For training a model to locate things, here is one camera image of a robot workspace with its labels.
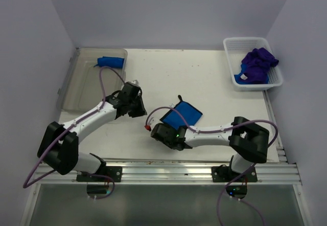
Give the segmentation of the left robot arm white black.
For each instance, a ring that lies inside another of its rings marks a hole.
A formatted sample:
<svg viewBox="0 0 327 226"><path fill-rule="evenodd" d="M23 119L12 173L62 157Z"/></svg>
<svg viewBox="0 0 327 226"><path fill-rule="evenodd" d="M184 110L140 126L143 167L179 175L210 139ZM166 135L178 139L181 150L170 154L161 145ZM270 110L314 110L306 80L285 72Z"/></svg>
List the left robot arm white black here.
<svg viewBox="0 0 327 226"><path fill-rule="evenodd" d="M104 124L126 114L132 118L147 114L137 81L126 82L120 91L106 96L104 101L76 119L49 124L37 156L61 175L77 171L101 181L106 175L106 163L94 154L79 152L79 144Z"/></svg>

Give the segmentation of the blue towel in basket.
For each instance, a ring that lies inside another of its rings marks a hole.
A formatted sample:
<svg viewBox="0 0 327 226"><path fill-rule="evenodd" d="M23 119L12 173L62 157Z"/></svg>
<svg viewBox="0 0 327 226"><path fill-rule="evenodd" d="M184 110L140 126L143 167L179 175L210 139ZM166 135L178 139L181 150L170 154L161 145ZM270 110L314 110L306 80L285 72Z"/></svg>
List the blue towel in basket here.
<svg viewBox="0 0 327 226"><path fill-rule="evenodd" d="M268 73L259 66L241 65L239 74L234 75L237 84L267 84Z"/></svg>

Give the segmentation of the grey towel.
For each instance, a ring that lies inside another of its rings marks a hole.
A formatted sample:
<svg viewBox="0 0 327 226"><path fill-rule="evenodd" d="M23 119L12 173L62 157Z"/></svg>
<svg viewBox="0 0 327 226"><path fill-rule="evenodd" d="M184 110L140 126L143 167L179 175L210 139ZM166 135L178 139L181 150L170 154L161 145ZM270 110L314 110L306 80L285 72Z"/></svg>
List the grey towel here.
<svg viewBox="0 0 327 226"><path fill-rule="evenodd" d="M178 99L179 102L173 108L182 115L188 125L194 126L200 120L203 113L190 103L185 102L181 95L178 95ZM173 110L169 110L160 118L160 121L170 125L176 130L180 126L186 126L179 114Z"/></svg>

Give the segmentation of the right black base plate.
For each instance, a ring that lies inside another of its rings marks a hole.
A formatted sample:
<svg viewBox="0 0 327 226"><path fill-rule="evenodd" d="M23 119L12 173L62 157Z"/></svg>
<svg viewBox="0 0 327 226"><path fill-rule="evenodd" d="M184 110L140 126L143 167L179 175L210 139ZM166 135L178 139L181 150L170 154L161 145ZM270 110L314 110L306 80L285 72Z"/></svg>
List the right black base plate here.
<svg viewBox="0 0 327 226"><path fill-rule="evenodd" d="M212 166L211 175L214 183L228 183L240 174L232 171L227 165ZM243 174L236 183L250 182L255 183L258 181L255 167L252 167L246 174Z"/></svg>

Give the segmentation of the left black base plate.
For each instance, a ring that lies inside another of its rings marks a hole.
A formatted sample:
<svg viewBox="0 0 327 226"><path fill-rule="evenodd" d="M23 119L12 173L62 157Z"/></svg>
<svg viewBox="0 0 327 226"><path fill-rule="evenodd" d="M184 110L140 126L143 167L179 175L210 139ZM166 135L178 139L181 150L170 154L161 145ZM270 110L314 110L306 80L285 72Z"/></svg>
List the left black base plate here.
<svg viewBox="0 0 327 226"><path fill-rule="evenodd" d="M122 167L121 166L105 166L100 167L95 174L80 172L76 177L78 182L88 182L88 183L99 183L108 182L110 177L114 182L120 182L122 178Z"/></svg>

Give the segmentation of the aluminium rail frame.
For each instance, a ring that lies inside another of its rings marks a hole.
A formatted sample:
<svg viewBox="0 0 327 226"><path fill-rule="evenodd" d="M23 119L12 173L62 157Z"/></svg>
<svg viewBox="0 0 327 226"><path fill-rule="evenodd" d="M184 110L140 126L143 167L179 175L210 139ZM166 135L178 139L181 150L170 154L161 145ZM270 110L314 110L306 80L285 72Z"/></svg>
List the aluminium rail frame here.
<svg viewBox="0 0 327 226"><path fill-rule="evenodd" d="M147 131L127 131L127 134L109 128L100 128L80 145L81 152L94 153L109 167L122 167L121 184L191 185L213 184L211 168L228 165L236 152L230 147L204 146L175 151L150 138ZM300 185L297 165L287 163L282 147L268 150L268 161L255 166L257 182L254 185ZM40 184L77 183L77 172L67 175L52 173Z"/></svg>

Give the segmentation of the blue towel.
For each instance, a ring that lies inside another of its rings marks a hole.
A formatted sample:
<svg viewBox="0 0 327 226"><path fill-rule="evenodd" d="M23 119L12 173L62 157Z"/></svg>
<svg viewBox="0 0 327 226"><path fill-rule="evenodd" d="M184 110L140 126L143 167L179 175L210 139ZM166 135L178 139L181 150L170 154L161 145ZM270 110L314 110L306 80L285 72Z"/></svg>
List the blue towel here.
<svg viewBox="0 0 327 226"><path fill-rule="evenodd" d="M267 84L268 73L259 66L241 65L239 74L234 75L237 84Z"/></svg>
<svg viewBox="0 0 327 226"><path fill-rule="evenodd" d="M121 57L101 57L97 59L97 64L95 65L98 67L111 67L114 69L122 69L124 65L124 58Z"/></svg>

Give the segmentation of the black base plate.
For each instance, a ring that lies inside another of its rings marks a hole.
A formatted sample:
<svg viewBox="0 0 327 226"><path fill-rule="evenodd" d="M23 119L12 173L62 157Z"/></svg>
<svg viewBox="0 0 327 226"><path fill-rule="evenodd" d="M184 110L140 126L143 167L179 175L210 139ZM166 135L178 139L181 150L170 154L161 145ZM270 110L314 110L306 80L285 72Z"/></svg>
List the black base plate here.
<svg viewBox="0 0 327 226"><path fill-rule="evenodd" d="M114 182L120 182L122 178L122 167L121 166L105 166L100 167L95 174L80 172L76 177L78 182L88 182L88 183L99 183L108 182L110 177Z"/></svg>
<svg viewBox="0 0 327 226"><path fill-rule="evenodd" d="M214 183L228 183L240 174L232 171L227 165L212 166L211 175ZM250 182L255 183L258 181L255 167L252 167L246 174L243 174L236 183Z"/></svg>

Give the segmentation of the clear plastic bin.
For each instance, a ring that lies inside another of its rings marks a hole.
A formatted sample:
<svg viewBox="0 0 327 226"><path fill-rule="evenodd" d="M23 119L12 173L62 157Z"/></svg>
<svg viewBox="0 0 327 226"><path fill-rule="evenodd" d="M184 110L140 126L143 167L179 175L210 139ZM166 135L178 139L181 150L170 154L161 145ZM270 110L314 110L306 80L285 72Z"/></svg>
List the clear plastic bin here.
<svg viewBox="0 0 327 226"><path fill-rule="evenodd" d="M103 97L97 59L102 57L123 59L126 65L128 53L125 49L77 48L63 85L58 92L57 108L70 112L86 112L95 107Z"/></svg>

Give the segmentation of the purple towel in basket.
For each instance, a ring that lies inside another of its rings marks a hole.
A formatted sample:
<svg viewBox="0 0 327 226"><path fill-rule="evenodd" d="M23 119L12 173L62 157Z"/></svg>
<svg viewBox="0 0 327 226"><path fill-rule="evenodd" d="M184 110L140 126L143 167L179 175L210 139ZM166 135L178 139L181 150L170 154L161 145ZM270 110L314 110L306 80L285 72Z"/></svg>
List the purple towel in basket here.
<svg viewBox="0 0 327 226"><path fill-rule="evenodd" d="M279 60L276 59L268 50L265 48L253 49L241 61L242 64L248 66L259 66L269 73L272 67L276 67Z"/></svg>

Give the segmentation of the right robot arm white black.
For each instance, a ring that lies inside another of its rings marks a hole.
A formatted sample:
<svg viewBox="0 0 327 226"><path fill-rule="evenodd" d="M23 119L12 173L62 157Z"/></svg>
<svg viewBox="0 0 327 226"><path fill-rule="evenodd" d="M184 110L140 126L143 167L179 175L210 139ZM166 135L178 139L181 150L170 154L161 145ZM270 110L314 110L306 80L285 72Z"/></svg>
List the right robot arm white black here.
<svg viewBox="0 0 327 226"><path fill-rule="evenodd" d="M246 175L250 165L267 161L269 131L244 117L235 117L232 123L218 127L180 126L177 129L151 117L148 129L153 139L173 150L201 146L232 148L237 154L232 156L227 174L236 182Z"/></svg>

